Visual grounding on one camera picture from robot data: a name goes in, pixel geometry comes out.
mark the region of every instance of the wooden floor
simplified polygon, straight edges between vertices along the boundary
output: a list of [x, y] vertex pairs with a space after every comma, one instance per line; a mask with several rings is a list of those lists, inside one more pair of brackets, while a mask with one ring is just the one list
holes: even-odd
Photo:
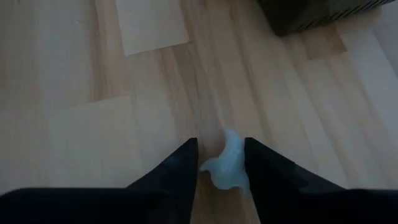
[[[343, 187], [398, 188], [398, 2], [286, 38], [184, 0], [192, 41], [124, 56], [113, 0], [0, 0], [0, 192], [124, 187], [189, 137], [252, 136]], [[258, 223], [200, 174], [192, 223]]]

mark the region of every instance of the white tissue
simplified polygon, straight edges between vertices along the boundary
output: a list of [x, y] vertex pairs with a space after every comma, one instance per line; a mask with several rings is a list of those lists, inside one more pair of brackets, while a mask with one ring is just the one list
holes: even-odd
[[211, 181], [220, 190], [240, 187], [250, 194], [249, 179], [244, 171], [244, 141], [233, 130], [225, 131], [225, 148], [218, 158], [204, 162], [200, 171], [209, 171]]

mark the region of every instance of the wood grain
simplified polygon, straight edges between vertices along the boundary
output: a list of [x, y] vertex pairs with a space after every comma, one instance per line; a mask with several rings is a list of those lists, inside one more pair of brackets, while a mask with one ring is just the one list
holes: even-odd
[[116, 6], [126, 56], [189, 41], [179, 0], [116, 0]]
[[[189, 137], [217, 156], [225, 128], [343, 187], [398, 188], [398, 2], [283, 39], [255, 0], [168, 2], [192, 42], [125, 56], [115, 0], [0, 1], [0, 192], [124, 187]], [[192, 223], [259, 220], [201, 173]]]

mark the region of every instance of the light wood floor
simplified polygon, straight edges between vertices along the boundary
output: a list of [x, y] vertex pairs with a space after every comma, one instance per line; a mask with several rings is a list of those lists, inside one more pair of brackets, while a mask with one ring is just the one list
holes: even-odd
[[[0, 192], [124, 187], [223, 129], [343, 187], [398, 188], [398, 2], [278, 38], [255, 0], [185, 0], [192, 41], [125, 57], [113, 0], [0, 0]], [[258, 223], [200, 174], [193, 223]]]

